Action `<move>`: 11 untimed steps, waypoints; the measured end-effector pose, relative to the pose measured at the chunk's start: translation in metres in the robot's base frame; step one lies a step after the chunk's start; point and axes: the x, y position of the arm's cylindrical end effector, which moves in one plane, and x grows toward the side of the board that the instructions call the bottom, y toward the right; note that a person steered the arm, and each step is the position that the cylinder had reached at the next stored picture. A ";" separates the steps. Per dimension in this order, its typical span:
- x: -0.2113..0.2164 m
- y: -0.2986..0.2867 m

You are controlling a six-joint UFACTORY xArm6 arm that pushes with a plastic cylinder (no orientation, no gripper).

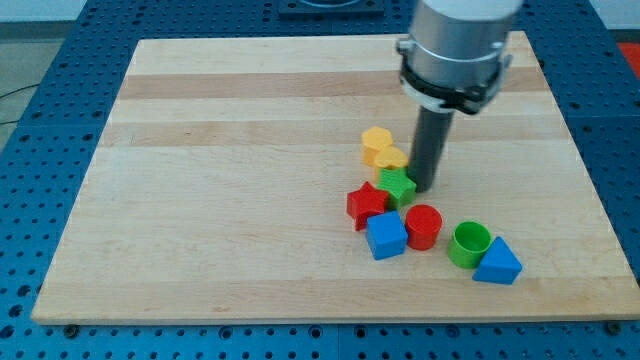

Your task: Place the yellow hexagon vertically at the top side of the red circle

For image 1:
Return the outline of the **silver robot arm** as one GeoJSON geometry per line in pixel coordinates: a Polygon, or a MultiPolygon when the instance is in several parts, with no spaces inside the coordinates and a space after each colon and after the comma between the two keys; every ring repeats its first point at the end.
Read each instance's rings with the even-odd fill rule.
{"type": "Polygon", "coordinates": [[[474,115],[500,91],[521,0],[418,0],[396,43],[405,93],[433,113],[474,115]]]}

